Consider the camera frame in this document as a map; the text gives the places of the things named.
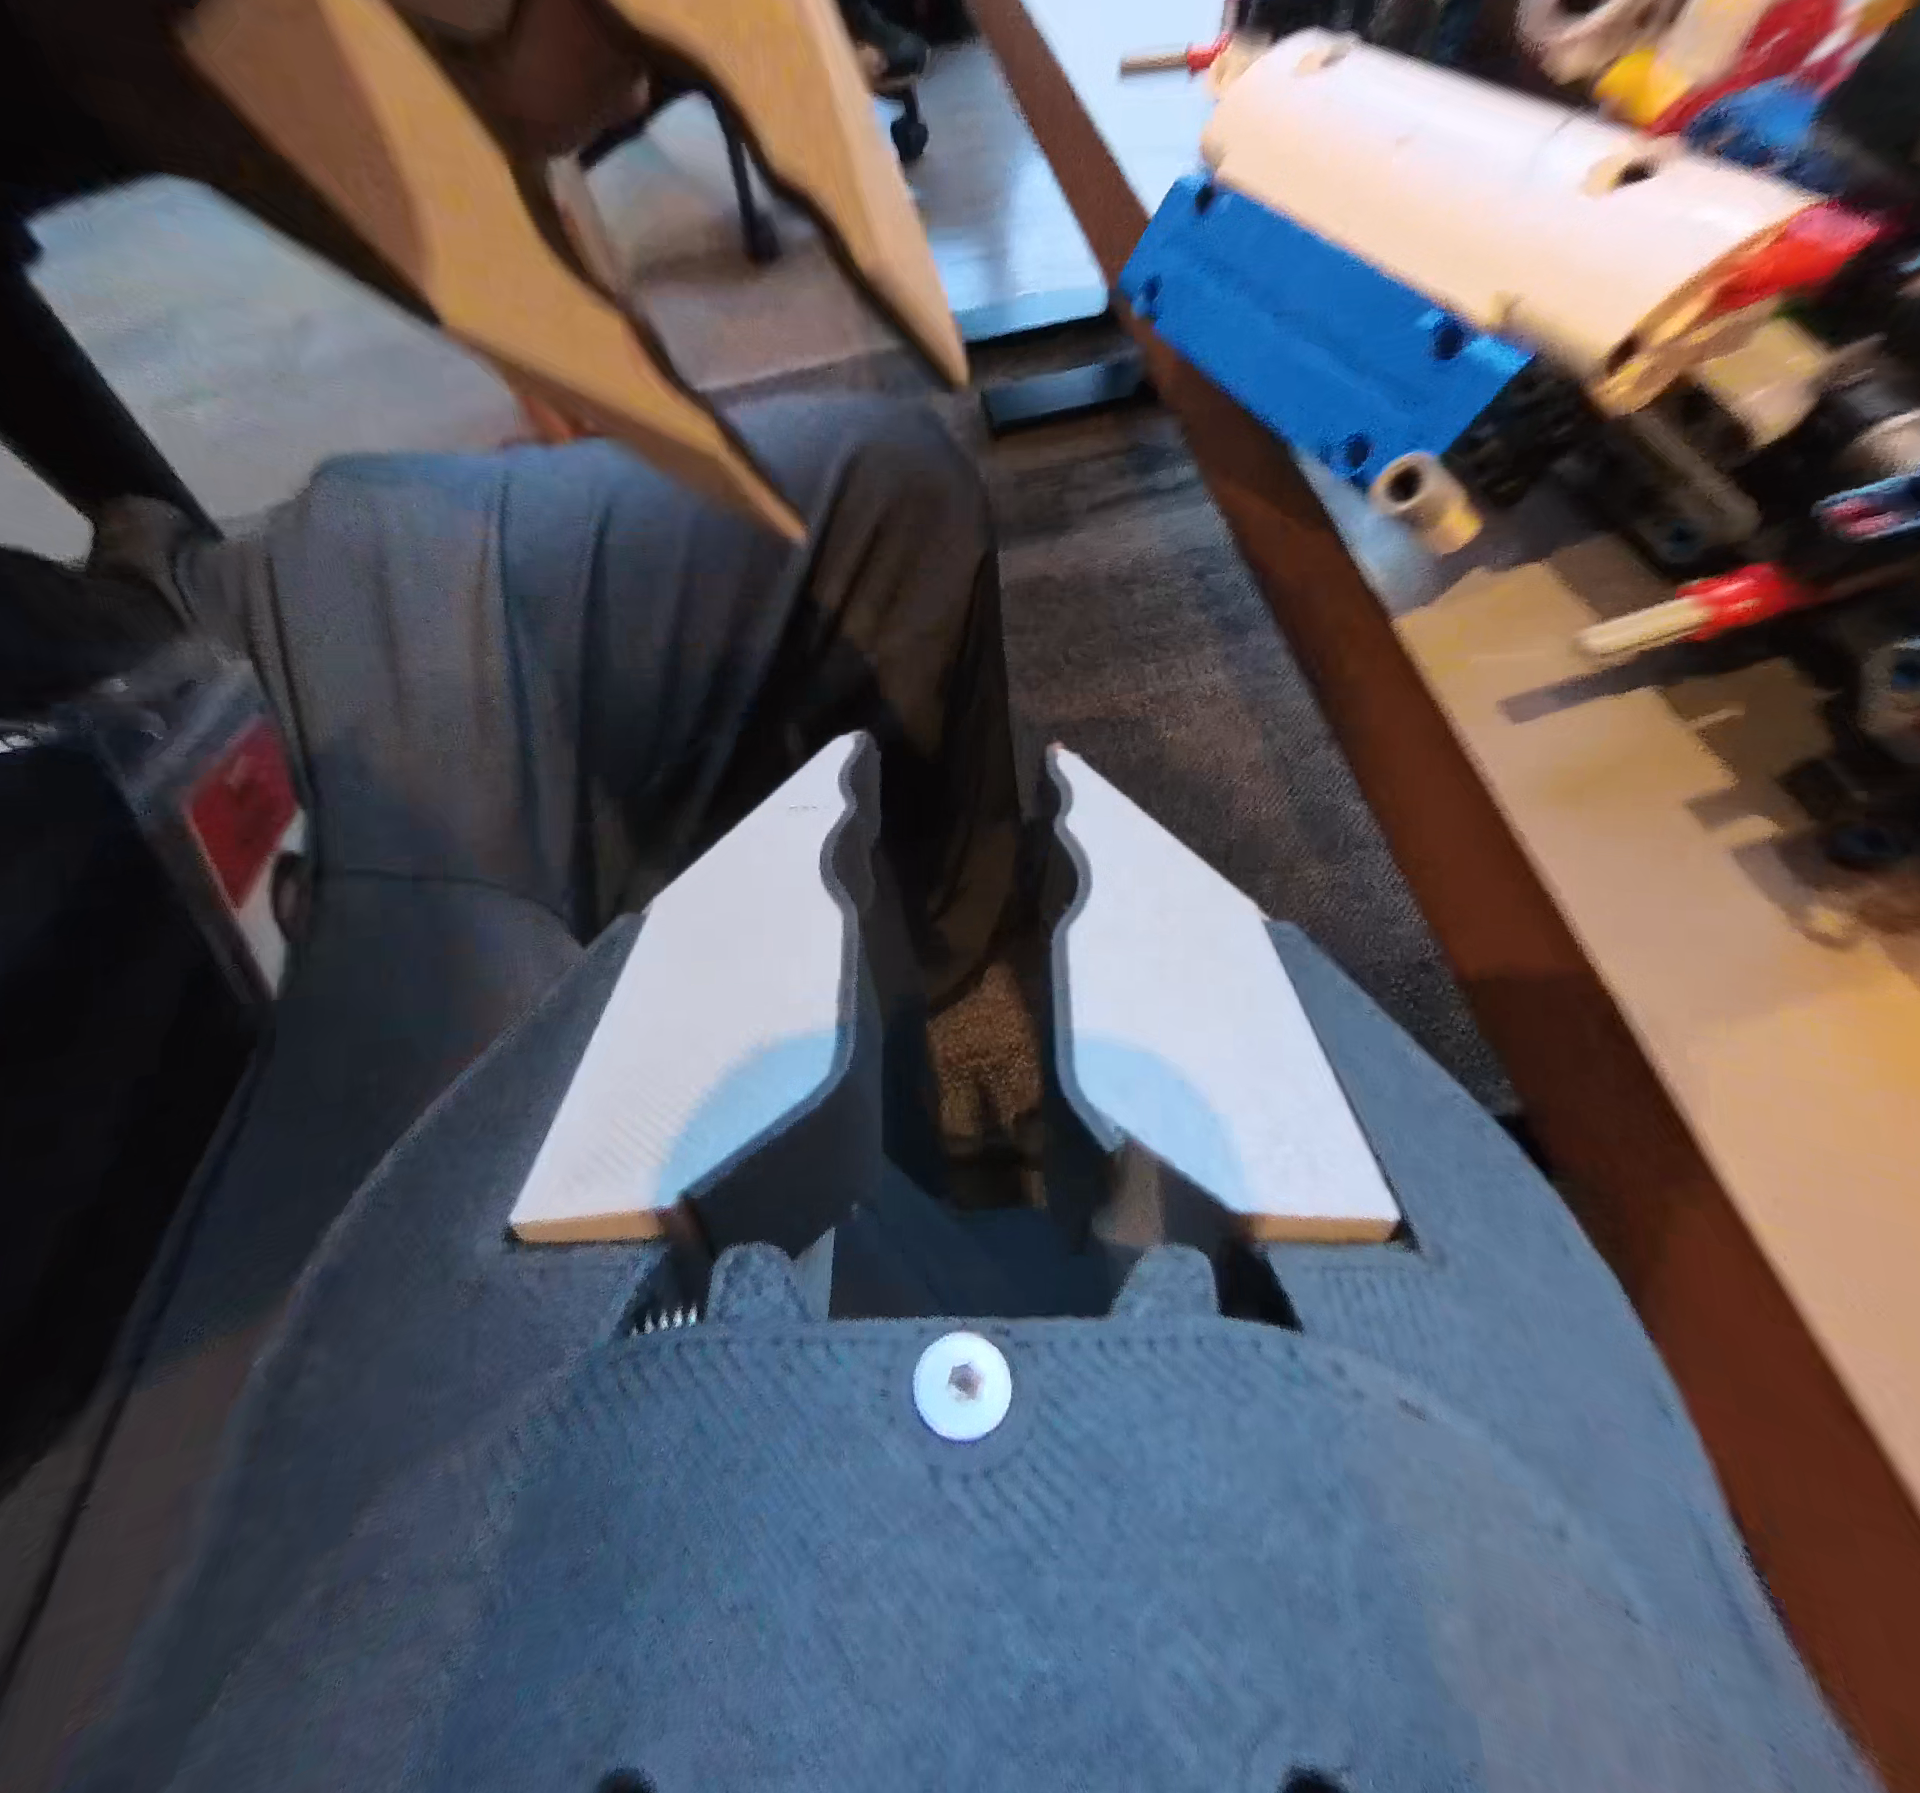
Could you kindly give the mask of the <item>black office chair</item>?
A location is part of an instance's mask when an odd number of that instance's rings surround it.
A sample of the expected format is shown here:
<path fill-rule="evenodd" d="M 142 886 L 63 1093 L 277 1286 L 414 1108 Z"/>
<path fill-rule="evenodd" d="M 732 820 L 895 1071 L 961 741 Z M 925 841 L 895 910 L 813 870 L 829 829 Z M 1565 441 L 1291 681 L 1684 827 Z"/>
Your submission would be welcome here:
<path fill-rule="evenodd" d="M 925 159 L 931 129 L 921 111 L 921 78 L 928 68 L 925 41 L 892 27 L 889 20 L 864 11 L 853 22 L 853 50 L 861 74 L 876 100 L 895 106 L 889 117 L 889 142 L 902 166 L 915 166 Z M 637 90 L 637 106 L 615 126 L 605 126 L 589 147 L 578 156 L 579 173 L 592 173 L 615 152 L 641 142 L 663 116 L 666 106 L 677 100 L 704 100 L 713 111 L 719 131 L 723 139 L 723 152 L 729 162 L 732 197 L 737 212 L 737 235 L 746 253 L 746 262 L 766 268 L 782 256 L 782 235 L 772 216 L 763 210 L 754 192 L 754 166 L 746 144 L 746 131 L 726 104 L 714 91 L 691 78 L 658 74 Z"/>

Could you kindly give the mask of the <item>toy brick car model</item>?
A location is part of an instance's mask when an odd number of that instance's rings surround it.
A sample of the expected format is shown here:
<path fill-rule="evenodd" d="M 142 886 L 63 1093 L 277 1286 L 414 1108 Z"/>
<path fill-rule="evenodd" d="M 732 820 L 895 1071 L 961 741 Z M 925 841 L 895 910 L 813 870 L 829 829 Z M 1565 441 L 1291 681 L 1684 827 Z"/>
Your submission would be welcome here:
<path fill-rule="evenodd" d="M 1673 579 L 1595 668 L 1759 633 L 1845 870 L 1917 860 L 1917 0 L 1229 0 L 1120 291 L 1436 553 L 1545 481 Z"/>

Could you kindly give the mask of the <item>black desk foot plate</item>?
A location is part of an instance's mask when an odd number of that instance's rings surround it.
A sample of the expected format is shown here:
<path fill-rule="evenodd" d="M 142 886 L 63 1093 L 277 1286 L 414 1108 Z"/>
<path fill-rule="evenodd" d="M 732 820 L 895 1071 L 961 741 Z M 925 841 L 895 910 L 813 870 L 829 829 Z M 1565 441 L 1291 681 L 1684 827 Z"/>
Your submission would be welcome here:
<path fill-rule="evenodd" d="M 1136 349 L 996 380 L 980 390 L 980 410 L 994 438 L 1053 430 L 1153 403 L 1158 390 Z"/>
<path fill-rule="evenodd" d="M 957 314 L 957 327 L 971 349 L 1016 345 L 1053 334 L 1095 327 L 1110 315 L 1110 292 L 1095 288 L 1053 288 L 994 299 Z"/>

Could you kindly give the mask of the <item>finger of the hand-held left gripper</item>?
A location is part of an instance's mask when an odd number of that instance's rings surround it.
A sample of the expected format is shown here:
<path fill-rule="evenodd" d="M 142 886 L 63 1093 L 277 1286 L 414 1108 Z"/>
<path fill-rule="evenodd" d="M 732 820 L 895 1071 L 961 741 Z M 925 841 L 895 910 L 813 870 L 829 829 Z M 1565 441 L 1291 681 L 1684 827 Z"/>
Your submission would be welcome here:
<path fill-rule="evenodd" d="M 964 385 L 964 339 L 836 0 L 600 2 L 714 91 L 866 304 L 945 385 Z"/>
<path fill-rule="evenodd" d="M 202 0 L 180 50 L 446 339 L 574 430 L 805 540 L 787 494 L 589 276 L 552 192 L 518 169 L 397 5 Z"/>

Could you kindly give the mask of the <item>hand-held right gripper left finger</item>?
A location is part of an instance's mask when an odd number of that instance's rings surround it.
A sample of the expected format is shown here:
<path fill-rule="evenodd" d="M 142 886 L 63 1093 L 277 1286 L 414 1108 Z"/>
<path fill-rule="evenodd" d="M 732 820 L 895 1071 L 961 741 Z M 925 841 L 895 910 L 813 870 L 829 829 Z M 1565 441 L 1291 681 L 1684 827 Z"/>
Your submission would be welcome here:
<path fill-rule="evenodd" d="M 878 758 L 838 735 L 658 893 L 508 1229 L 805 1253 L 878 1173 Z"/>

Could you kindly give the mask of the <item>person's grey pants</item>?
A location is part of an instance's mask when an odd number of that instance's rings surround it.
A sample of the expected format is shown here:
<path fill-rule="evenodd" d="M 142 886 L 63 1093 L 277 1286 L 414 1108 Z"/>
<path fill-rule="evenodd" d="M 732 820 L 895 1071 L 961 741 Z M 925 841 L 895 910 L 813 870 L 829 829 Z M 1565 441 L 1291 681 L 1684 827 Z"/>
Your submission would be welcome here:
<path fill-rule="evenodd" d="M 925 403 L 763 398 L 787 543 L 611 441 L 327 461 L 249 530 L 122 503 L 84 639 L 249 659 L 315 827 L 311 930 L 205 1189 L 305 1257 L 569 963 L 838 735 L 878 750 L 925 1012 L 968 999 L 1027 833 L 980 461 Z"/>

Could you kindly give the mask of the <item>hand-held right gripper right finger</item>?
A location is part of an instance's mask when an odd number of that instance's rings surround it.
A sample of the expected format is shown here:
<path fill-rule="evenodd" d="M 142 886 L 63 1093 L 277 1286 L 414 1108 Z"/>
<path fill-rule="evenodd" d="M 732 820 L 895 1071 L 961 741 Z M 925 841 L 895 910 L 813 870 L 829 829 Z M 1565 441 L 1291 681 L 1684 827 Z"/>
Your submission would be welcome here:
<path fill-rule="evenodd" d="M 1261 907 L 1076 751 L 1046 776 L 1059 1084 L 1118 1191 L 1194 1233 L 1387 1245 L 1402 1203 Z"/>

